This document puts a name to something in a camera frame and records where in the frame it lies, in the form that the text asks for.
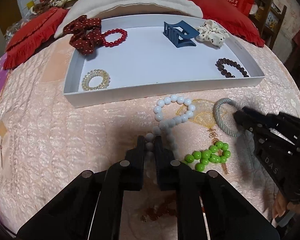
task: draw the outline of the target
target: red pillow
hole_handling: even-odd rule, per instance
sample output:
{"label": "red pillow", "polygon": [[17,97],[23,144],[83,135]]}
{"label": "red pillow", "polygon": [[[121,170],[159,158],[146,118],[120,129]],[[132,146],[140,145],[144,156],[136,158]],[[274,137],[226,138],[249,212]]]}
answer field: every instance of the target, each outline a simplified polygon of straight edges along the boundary
{"label": "red pillow", "polygon": [[252,21],[237,10],[227,0],[189,0],[199,6],[204,19],[211,19],[221,24],[231,34],[245,41],[263,47],[265,41],[260,38],[258,29]]}
{"label": "red pillow", "polygon": [[15,68],[26,62],[56,32],[67,13],[68,10],[53,7],[22,26],[7,45],[3,69]]}

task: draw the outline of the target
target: green beaded bracelet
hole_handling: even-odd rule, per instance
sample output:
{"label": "green beaded bracelet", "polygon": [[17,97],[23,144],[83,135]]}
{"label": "green beaded bracelet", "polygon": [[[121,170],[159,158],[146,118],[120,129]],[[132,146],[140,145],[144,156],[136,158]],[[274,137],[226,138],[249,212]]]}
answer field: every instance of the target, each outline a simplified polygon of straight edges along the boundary
{"label": "green beaded bracelet", "polygon": [[[187,154],[185,159],[181,162],[184,164],[193,163],[194,160],[200,160],[199,163],[195,165],[196,171],[204,171],[205,166],[211,163],[226,163],[227,159],[231,156],[231,152],[228,151],[229,145],[223,143],[222,141],[217,141],[215,145],[211,145],[209,149],[204,151],[194,151],[192,154]],[[218,150],[222,150],[221,156],[215,154]]]}

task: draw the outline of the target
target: red beaded bracelet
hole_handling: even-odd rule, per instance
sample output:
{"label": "red beaded bracelet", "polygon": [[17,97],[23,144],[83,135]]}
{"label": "red beaded bracelet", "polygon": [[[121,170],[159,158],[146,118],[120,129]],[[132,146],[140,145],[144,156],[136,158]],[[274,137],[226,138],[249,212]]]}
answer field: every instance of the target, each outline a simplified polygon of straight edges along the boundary
{"label": "red beaded bracelet", "polygon": [[[109,34],[112,34],[112,33],[121,33],[122,36],[121,36],[121,38],[117,39],[114,42],[107,42],[106,36],[108,36]],[[123,41],[126,40],[127,36],[128,36],[128,33],[124,29],[115,29],[115,30],[111,30],[111,31],[109,30],[102,34],[102,45],[104,45],[105,47],[118,46],[120,43],[122,43]]]}

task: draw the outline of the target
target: white bead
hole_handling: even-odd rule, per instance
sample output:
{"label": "white bead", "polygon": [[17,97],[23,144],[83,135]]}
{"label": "white bead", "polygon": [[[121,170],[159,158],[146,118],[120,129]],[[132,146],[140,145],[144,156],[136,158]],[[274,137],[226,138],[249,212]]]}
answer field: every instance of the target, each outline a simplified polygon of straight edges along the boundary
{"label": "white bead", "polygon": [[177,98],[177,103],[180,104],[180,105],[183,104],[184,101],[185,101],[184,97],[178,97]]}
{"label": "white bead", "polygon": [[182,122],[188,121],[188,115],[186,115],[186,114],[181,115],[181,120],[182,120]]}
{"label": "white bead", "polygon": [[176,121],[176,124],[181,124],[182,123],[182,119],[180,115],[177,115],[173,118],[173,120]]}
{"label": "white bead", "polygon": [[158,100],[157,106],[164,107],[164,101],[162,99]]}
{"label": "white bead", "polygon": [[159,128],[165,130],[169,127],[167,120],[162,120],[159,122]]}
{"label": "white bead", "polygon": [[175,137],[172,133],[168,134],[167,135],[167,141],[170,142],[170,143],[173,143],[175,141]]}
{"label": "white bead", "polygon": [[171,103],[171,98],[170,98],[170,97],[165,97],[163,101],[164,101],[164,103],[165,103],[166,105],[168,105],[168,104]]}
{"label": "white bead", "polygon": [[178,98],[177,95],[171,95],[171,96],[170,96],[171,102],[177,101],[177,98]]}
{"label": "white bead", "polygon": [[163,113],[157,113],[154,115],[154,119],[156,119],[158,122],[163,120]]}
{"label": "white bead", "polygon": [[195,110],[195,106],[193,104],[189,105],[188,110],[193,112]]}
{"label": "white bead", "polygon": [[154,126],[152,128],[152,133],[154,136],[159,136],[161,134],[161,130],[160,130],[159,126]]}
{"label": "white bead", "polygon": [[172,129],[171,128],[166,128],[166,129],[164,129],[164,131],[165,131],[165,133],[167,135],[172,133]]}
{"label": "white bead", "polygon": [[151,178],[151,171],[150,171],[150,170],[147,170],[147,171],[146,171],[146,175],[147,175],[148,178]]}
{"label": "white bead", "polygon": [[188,118],[192,118],[193,117],[193,112],[190,111],[190,110],[187,110],[186,115],[188,116]]}
{"label": "white bead", "polygon": [[186,98],[185,101],[183,102],[183,104],[185,106],[189,106],[191,104],[191,99],[190,98]]}
{"label": "white bead", "polygon": [[154,156],[153,152],[147,152],[146,157],[151,159]]}
{"label": "white bead", "polygon": [[146,143],[146,149],[148,151],[152,151],[153,148],[154,148],[154,144],[153,143],[150,143],[150,142]]}
{"label": "white bead", "polygon": [[167,122],[170,128],[176,126],[176,121],[174,119],[168,119]]}
{"label": "white bead", "polygon": [[153,133],[147,133],[145,136],[145,139],[147,142],[153,142],[154,140],[154,134]]}
{"label": "white bead", "polygon": [[155,106],[155,107],[153,108],[153,112],[154,112],[155,114],[160,113],[161,111],[162,111],[162,109],[161,109],[160,106]]}
{"label": "white bead", "polygon": [[148,160],[145,160],[144,162],[143,162],[143,169],[144,170],[147,170],[148,169],[148,166],[149,166],[149,161]]}

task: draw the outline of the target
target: dark brown beaded bracelet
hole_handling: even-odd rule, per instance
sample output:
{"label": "dark brown beaded bracelet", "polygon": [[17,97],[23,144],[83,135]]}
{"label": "dark brown beaded bracelet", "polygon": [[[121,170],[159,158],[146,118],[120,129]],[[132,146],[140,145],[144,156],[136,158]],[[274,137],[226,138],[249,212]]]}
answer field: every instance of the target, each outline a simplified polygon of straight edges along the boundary
{"label": "dark brown beaded bracelet", "polygon": [[216,66],[218,67],[218,70],[221,72],[221,74],[223,76],[226,76],[226,78],[234,78],[235,76],[233,76],[230,72],[228,72],[225,69],[225,66],[223,64],[227,64],[230,66],[235,67],[237,70],[239,70],[241,72],[241,74],[243,75],[243,77],[249,77],[247,75],[247,72],[244,70],[243,67],[240,66],[240,64],[236,63],[235,61],[229,60],[227,58],[220,58],[218,59]]}

